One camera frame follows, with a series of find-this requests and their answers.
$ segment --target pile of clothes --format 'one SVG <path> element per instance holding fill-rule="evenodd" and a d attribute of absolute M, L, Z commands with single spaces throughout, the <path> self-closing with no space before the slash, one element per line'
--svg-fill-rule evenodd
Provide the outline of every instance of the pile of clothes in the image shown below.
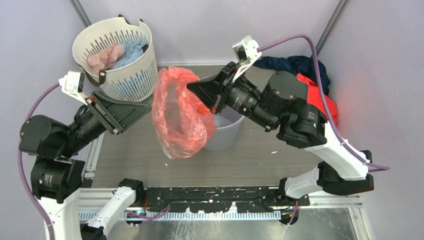
<path fill-rule="evenodd" d="M 128 39 L 121 43 L 112 43 L 99 53 L 88 58 L 92 73 L 99 75 L 101 70 L 114 70 L 132 64 L 146 52 L 149 45 L 142 36 L 139 39 Z"/>
<path fill-rule="evenodd" d="M 323 101 L 321 101 L 320 90 L 317 85 L 317 77 L 315 74 L 314 62 L 311 57 L 307 56 L 289 56 L 284 57 L 273 57 L 263 56 L 261 59 L 253 63 L 254 66 L 261 69 L 270 69 L 277 72 L 287 71 L 297 77 L 297 79 L 308 86 L 307 90 L 307 102 L 317 107 L 326 116 Z M 325 94 L 325 101 L 328 109 L 330 110 L 331 117 L 334 123 L 337 125 L 339 122 L 336 103 L 328 97 L 330 93 L 329 85 L 330 79 L 327 75 L 327 70 L 324 64 L 318 61 L 319 76 L 321 77 L 322 90 Z"/>

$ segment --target red cloth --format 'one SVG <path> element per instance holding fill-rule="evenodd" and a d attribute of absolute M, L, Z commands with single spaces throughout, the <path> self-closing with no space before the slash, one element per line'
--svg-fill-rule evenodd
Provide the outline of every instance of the red cloth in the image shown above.
<path fill-rule="evenodd" d="M 315 82 L 313 82 L 311 79 L 303 76 L 300 73 L 298 73 L 296 77 L 302 83 L 307 84 L 307 102 L 317 107 L 321 112 L 325 114 L 325 116 L 328 119 L 329 116 L 327 116 L 326 110 L 324 109 L 323 101 L 321 101 L 320 89 L 318 88 L 318 85 L 315 84 Z M 339 123 L 339 119 L 337 117 L 339 115 L 339 112 L 337 111 L 337 105 L 328 96 L 325 96 L 325 101 L 327 102 L 327 106 L 328 106 L 328 109 L 330 110 L 331 117 L 334 123 L 337 125 Z"/>

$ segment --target gray wooden tabletop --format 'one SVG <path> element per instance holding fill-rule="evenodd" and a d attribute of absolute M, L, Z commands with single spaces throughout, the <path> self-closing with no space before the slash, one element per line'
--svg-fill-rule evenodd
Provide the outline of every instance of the gray wooden tabletop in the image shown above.
<path fill-rule="evenodd" d="M 222 66 L 185 68 L 204 78 Z M 273 73 L 251 67 L 246 77 L 262 90 Z M 169 159 L 148 114 L 123 134 L 105 134 L 92 187 L 117 187 L 124 178 L 141 180 L 146 187 L 277 186 L 280 179 L 306 173 L 321 162 L 312 153 L 286 145 L 276 134 L 245 119 L 228 149 L 203 148 L 190 158 Z"/>

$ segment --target pink towel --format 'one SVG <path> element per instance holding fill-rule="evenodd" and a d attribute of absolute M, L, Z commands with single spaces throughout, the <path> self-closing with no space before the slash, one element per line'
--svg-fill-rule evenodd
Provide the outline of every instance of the pink towel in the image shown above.
<path fill-rule="evenodd" d="M 111 69 L 124 52 L 124 46 L 115 42 L 99 53 L 90 56 L 88 58 L 88 64 L 92 67 L 92 73 L 99 75 L 100 70 Z"/>

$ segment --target white wall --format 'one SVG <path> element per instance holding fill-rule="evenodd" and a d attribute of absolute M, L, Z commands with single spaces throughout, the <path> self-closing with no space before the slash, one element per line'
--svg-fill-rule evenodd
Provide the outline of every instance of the white wall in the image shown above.
<path fill-rule="evenodd" d="M 124 15 L 149 25 L 159 64 L 227 63 L 233 43 L 251 35 L 259 45 L 306 33 L 317 42 L 339 0 L 80 0 L 90 20 Z M 264 52 L 288 57 L 310 54 L 304 40 Z"/>
<path fill-rule="evenodd" d="M 78 70 L 72 43 L 84 27 L 68 0 L 2 1 L 0 13 L 0 239 L 44 240 L 42 218 L 18 174 L 19 131 L 40 94 L 68 70 Z M 35 113 L 69 124 L 80 105 L 56 89 Z M 34 160 L 23 156 L 27 177 Z"/>
<path fill-rule="evenodd" d="M 350 1 L 319 58 L 331 78 L 339 129 L 375 163 L 362 194 L 378 240 L 423 239 L 424 1 Z"/>

